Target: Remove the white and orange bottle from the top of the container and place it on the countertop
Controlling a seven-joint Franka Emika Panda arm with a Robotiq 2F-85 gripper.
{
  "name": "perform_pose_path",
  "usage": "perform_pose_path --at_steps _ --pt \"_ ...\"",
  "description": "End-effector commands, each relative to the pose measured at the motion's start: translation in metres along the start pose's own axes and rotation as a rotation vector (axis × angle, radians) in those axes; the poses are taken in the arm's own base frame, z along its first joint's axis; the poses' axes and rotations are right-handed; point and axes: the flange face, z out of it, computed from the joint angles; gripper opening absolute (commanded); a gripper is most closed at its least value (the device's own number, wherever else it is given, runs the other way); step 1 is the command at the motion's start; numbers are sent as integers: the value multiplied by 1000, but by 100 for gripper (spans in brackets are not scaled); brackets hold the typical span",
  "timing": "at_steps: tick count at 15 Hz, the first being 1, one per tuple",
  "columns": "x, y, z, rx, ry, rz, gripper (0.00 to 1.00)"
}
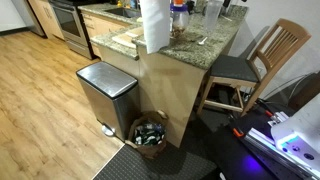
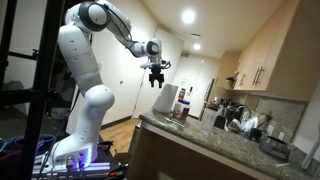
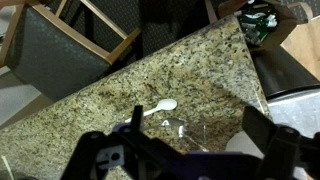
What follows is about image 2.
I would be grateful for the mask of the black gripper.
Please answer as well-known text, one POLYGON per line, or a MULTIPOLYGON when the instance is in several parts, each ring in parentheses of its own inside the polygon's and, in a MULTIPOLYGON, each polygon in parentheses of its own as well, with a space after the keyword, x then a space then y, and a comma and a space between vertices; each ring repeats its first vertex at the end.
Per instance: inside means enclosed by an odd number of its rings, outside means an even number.
POLYGON ((158 81, 159 88, 162 88, 164 75, 161 73, 161 67, 158 65, 153 65, 151 68, 151 73, 149 74, 150 86, 154 87, 154 81, 158 81))

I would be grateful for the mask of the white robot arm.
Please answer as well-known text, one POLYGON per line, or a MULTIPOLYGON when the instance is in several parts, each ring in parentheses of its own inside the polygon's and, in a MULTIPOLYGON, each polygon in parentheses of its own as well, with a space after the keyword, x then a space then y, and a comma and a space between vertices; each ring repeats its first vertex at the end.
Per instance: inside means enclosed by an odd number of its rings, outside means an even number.
POLYGON ((97 158, 102 120, 115 102, 114 94, 102 82, 89 42, 91 33, 104 29, 112 32, 134 57, 146 56, 149 59, 142 67, 151 70, 149 81, 152 84, 163 83, 161 71, 170 67, 170 63, 161 57, 161 41, 157 38, 134 41, 129 19, 107 0, 86 1, 68 9, 65 24, 59 29, 58 46, 85 99, 85 106, 75 131, 54 144, 48 159, 51 168, 65 166, 69 159, 75 161, 77 168, 87 167, 97 158))

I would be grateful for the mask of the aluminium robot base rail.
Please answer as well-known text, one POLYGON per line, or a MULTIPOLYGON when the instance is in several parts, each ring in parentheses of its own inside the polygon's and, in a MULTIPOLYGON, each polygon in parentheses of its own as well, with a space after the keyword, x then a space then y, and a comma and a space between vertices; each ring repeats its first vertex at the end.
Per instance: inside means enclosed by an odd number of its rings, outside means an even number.
POLYGON ((68 157, 65 165, 35 165, 31 180, 117 180, 124 179, 128 164, 111 168, 109 162, 92 163, 88 167, 76 167, 76 160, 68 157))

